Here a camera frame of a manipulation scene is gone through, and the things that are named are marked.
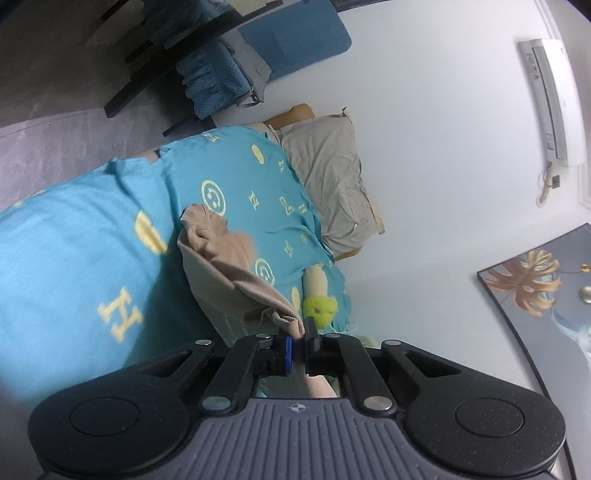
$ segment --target turquoise blanket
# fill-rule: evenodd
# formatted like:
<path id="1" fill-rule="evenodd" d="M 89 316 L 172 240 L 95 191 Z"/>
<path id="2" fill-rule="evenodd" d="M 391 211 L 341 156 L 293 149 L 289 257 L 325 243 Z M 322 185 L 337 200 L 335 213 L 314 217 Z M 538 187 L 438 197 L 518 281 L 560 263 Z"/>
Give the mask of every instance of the turquoise blanket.
<path id="1" fill-rule="evenodd" d="M 321 263 L 345 330 L 344 279 L 285 152 L 229 127 L 171 143 L 161 158 L 112 160 L 0 213 L 0 384 L 36 402 L 55 390 L 197 338 L 221 341 L 191 295 L 179 218 L 205 203 L 248 232 L 253 271 L 296 304 Z"/>

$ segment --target air conditioner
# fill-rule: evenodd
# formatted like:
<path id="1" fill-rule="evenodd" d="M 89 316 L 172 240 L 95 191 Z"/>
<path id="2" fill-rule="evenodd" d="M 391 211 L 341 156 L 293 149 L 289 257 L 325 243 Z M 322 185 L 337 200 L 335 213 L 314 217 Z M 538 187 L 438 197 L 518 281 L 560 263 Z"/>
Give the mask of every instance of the air conditioner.
<path id="1" fill-rule="evenodd" d="M 519 42 L 540 114 L 546 157 L 566 167 L 587 160 L 583 117 L 573 71 L 560 40 Z"/>

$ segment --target green plush toy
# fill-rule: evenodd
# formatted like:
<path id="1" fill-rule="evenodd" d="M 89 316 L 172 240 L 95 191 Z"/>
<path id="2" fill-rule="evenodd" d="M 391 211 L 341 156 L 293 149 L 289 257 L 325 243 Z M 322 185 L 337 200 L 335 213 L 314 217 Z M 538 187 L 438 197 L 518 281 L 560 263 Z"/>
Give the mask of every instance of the green plush toy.
<path id="1" fill-rule="evenodd" d="M 336 298 L 329 297 L 329 282 L 322 270 L 322 264 L 306 268 L 304 272 L 304 318 L 313 317 L 316 328 L 327 329 L 339 311 Z"/>

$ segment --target golden monstera leaf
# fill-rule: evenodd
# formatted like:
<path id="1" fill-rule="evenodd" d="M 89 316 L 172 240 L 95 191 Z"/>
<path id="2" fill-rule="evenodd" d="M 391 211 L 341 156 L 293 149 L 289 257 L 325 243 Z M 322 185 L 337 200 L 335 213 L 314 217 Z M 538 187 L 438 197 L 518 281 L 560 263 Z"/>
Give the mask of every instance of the golden monstera leaf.
<path id="1" fill-rule="evenodd" d="M 525 258 L 511 258 L 503 262 L 502 266 L 507 270 L 507 274 L 490 268 L 486 273 L 494 279 L 485 279 L 485 283 L 492 290 L 507 292 L 501 304 L 513 296 L 513 303 L 517 308 L 536 317 L 541 317 L 555 304 L 556 300 L 549 300 L 543 294 L 558 290 L 560 278 L 550 281 L 538 280 L 555 272 L 560 266 L 551 253 L 532 250 L 526 253 Z"/>

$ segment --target tile floor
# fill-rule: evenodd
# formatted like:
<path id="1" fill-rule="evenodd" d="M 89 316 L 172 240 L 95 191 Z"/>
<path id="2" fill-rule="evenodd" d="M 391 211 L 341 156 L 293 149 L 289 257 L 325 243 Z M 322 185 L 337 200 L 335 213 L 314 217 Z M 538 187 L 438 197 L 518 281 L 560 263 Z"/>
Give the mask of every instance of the tile floor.
<path id="1" fill-rule="evenodd" d="M 142 41 L 136 28 L 109 44 L 105 31 L 138 15 L 128 8 L 102 24 L 114 1 L 25 0 L 0 24 L 0 211 L 112 157 L 201 130 L 192 122 L 162 137 L 191 108 L 175 74 L 106 117 L 105 103 L 138 67 L 123 59 Z M 118 36 L 111 34 L 110 43 Z"/>

